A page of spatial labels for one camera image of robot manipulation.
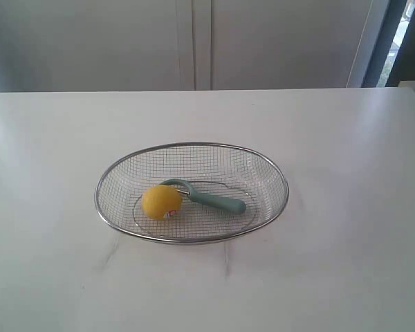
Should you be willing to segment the teal handled peeler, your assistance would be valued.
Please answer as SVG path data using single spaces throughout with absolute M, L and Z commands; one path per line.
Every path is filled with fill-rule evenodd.
M 246 211 L 246 204 L 239 199 L 232 199 L 223 196 L 216 196 L 212 194 L 204 194 L 197 192 L 196 189 L 189 182 L 172 178 L 165 180 L 161 185 L 180 185 L 183 186 L 186 191 L 185 195 L 189 200 L 201 205 L 205 205 L 211 208 L 216 208 L 233 214 L 243 214 Z

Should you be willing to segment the yellow lemon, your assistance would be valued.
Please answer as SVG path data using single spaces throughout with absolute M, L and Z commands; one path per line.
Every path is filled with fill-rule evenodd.
M 180 210 L 181 204 L 181 195 L 168 185 L 149 188 L 141 199 L 143 212 L 154 220 L 164 220 L 174 216 Z

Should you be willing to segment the white cabinet doors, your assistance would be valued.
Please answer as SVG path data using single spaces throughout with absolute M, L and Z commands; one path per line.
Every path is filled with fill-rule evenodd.
M 359 87 L 386 1 L 0 1 L 0 92 Z

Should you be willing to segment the window frame with glass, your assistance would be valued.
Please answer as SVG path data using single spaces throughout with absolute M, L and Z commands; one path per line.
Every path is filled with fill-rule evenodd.
M 362 87 L 381 87 L 379 81 L 385 67 L 389 73 L 384 87 L 415 81 L 415 1 L 387 3 Z

